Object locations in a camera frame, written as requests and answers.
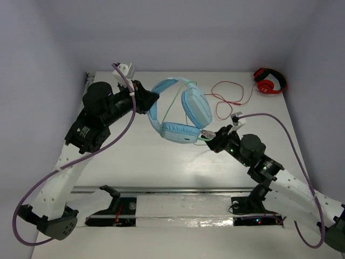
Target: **headphone ear cup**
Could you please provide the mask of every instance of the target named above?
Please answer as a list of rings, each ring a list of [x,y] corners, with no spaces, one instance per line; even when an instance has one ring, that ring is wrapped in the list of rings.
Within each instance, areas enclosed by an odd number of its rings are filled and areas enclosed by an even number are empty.
[[[262,80],[258,82],[258,89],[261,93],[272,93],[274,84],[269,80]]]

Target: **black robotic joint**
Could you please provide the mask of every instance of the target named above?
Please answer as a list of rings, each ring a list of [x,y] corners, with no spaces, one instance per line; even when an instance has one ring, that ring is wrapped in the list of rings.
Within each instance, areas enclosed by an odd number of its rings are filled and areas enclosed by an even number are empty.
[[[39,217],[33,213],[30,205],[22,205],[18,213],[23,220],[34,224],[38,231],[56,240],[65,239],[75,229],[77,214],[77,210],[66,206],[62,217],[49,221],[46,216]]]
[[[137,80],[135,88],[136,112],[146,114],[158,100],[159,94],[144,89]],[[109,126],[133,109],[129,89],[119,87],[120,92],[113,93],[106,82],[93,83],[82,98],[84,108],[65,137],[65,144],[79,148],[79,153],[94,153],[99,150],[110,136]]]

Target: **white cable tie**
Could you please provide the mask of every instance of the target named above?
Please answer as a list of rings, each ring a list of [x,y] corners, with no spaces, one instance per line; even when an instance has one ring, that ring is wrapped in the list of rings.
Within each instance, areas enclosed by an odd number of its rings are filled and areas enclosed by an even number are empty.
[[[317,198],[317,196],[318,196],[318,193],[315,192],[315,195],[313,196],[313,200],[315,200]]]

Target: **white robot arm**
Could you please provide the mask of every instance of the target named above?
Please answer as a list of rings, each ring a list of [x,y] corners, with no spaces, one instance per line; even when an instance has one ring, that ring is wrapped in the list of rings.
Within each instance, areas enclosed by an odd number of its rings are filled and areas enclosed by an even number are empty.
[[[216,153],[227,151],[244,166],[249,167],[248,175],[258,183],[249,196],[232,197],[232,210],[236,215],[280,213],[301,223],[317,234],[321,234],[319,244],[312,246],[303,237],[302,240],[311,248],[318,248],[323,242],[337,251],[345,252],[345,206],[338,201],[314,190],[300,159],[298,162],[308,185],[294,177],[281,164],[265,155],[266,146],[253,134],[241,139],[237,130],[245,124],[245,118],[256,115],[272,117],[282,125],[293,146],[291,137],[284,125],[274,116],[265,113],[232,115],[233,125],[222,127],[216,137],[207,141],[208,147]]]

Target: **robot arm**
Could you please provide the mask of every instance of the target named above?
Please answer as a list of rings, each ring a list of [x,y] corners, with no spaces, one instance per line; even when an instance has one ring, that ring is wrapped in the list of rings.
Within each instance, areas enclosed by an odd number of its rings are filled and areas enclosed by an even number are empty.
[[[234,126],[222,127],[216,132],[216,137],[206,142],[214,152],[226,151],[249,167],[248,175],[258,183],[249,196],[232,197],[233,213],[243,215],[277,212],[320,234],[322,224],[315,202],[317,197],[325,223],[325,242],[344,253],[345,206],[317,191],[313,196],[309,186],[265,155],[266,146],[256,135],[247,134],[240,139],[237,130],[245,121],[239,115],[237,113],[232,116]]]
[[[36,225],[39,231],[51,238],[65,239],[77,225],[85,222],[86,217],[118,205],[120,193],[108,186],[100,187],[81,200],[66,203],[92,157],[73,166],[65,166],[69,161],[81,160],[90,153],[99,152],[110,136],[109,126],[133,109],[129,89],[125,87],[125,81],[117,70],[122,72],[134,89],[137,113],[146,114],[159,98],[157,93],[145,90],[139,81],[132,80],[132,64],[114,65],[116,71],[113,75],[119,82],[120,92],[113,94],[110,84],[106,82],[89,86],[82,99],[84,108],[65,138],[65,145],[54,168],[57,173],[47,180],[32,203],[22,205],[18,212],[21,218]]]

